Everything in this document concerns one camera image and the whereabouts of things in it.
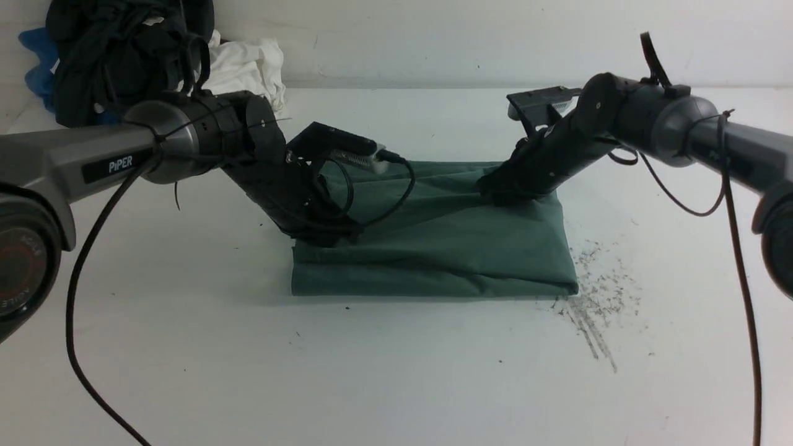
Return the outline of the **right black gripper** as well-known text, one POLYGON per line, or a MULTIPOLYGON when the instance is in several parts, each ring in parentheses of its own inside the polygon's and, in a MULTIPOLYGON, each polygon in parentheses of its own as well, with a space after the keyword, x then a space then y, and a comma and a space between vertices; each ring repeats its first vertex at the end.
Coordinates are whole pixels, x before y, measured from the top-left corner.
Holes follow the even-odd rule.
POLYGON ((496 206, 544 198, 589 166, 589 145, 576 139, 535 133, 519 141, 512 155, 476 181, 480 195, 496 206))

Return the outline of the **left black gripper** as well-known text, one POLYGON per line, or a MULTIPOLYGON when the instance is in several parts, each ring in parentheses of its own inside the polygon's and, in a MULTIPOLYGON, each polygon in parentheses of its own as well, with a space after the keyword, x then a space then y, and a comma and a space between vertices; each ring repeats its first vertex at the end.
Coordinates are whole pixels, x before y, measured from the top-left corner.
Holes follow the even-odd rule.
POLYGON ((341 240, 356 241, 364 225, 349 216, 354 201, 351 176, 340 162, 326 156, 280 165, 257 161, 247 169, 247 195, 281 232, 315 247, 331 248, 341 240), (331 197, 321 173, 331 163, 346 185, 342 205, 331 197))

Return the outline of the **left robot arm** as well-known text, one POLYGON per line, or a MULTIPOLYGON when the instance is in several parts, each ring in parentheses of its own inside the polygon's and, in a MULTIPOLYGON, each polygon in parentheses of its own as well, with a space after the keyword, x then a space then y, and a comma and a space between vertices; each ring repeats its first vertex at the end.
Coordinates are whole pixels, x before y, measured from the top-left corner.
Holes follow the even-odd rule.
POLYGON ((2 339, 34 314, 76 245, 71 205, 132 174, 159 185, 221 169, 284 234, 329 247, 362 226, 331 202, 326 161, 370 167, 382 145, 317 122, 286 141, 249 91, 164 92, 120 124, 2 136, 2 339))

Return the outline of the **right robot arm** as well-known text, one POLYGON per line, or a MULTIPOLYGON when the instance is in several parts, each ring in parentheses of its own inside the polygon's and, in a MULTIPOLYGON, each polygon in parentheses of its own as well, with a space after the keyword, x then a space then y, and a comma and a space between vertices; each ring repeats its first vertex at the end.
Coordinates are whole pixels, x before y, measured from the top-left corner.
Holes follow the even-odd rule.
POLYGON ((631 149, 672 167, 702 164, 757 193, 751 231, 761 235, 768 274, 791 294, 791 137, 750 125, 720 125, 719 112, 686 85, 658 85, 609 72, 583 88, 558 85, 507 96, 526 138, 478 180, 498 206, 543 198, 612 150, 631 149))

